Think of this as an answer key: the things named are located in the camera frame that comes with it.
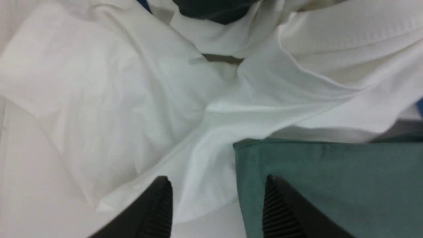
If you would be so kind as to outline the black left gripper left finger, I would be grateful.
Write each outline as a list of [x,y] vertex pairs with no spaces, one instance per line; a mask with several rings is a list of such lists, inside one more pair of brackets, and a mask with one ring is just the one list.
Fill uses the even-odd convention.
[[91,238],[169,238],[173,221],[173,188],[158,176],[130,206]]

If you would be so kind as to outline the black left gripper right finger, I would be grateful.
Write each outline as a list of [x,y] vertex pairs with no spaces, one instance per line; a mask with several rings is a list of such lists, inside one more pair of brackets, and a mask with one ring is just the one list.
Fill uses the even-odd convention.
[[353,238],[284,178],[266,178],[262,231],[265,238]]

